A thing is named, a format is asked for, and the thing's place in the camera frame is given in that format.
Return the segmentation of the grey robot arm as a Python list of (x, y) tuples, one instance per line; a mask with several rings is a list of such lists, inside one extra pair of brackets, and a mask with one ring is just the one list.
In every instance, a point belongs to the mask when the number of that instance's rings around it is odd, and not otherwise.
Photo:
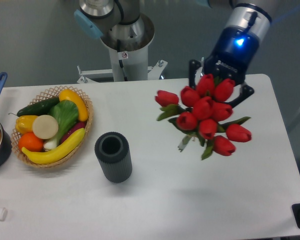
[[(198, 69), (222, 80), (232, 79), (240, 86), (239, 96), (230, 102), (235, 107), (254, 93), (245, 82), (246, 72), (272, 24), (279, 1), (201, 0), (199, 4), (229, 7), (232, 13), (211, 54), (202, 61), (189, 62), (189, 86), (197, 87)], [(74, 18), (86, 35), (101, 40), (108, 48), (115, 81), (148, 79), (148, 46), (155, 29), (140, 12), (139, 1), (82, 0)]]

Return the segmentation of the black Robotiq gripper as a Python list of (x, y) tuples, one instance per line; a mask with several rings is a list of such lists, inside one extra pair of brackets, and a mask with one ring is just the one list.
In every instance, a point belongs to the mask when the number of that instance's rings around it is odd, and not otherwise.
[(259, 45), (258, 38), (243, 29), (224, 28), (211, 54), (205, 60), (189, 60), (188, 86), (191, 89), (196, 88), (195, 77), (202, 67), (205, 74), (212, 74), (223, 80), (232, 79), (236, 85), (240, 85), (239, 95), (226, 104), (235, 108), (255, 93), (255, 90), (244, 81), (248, 66)]

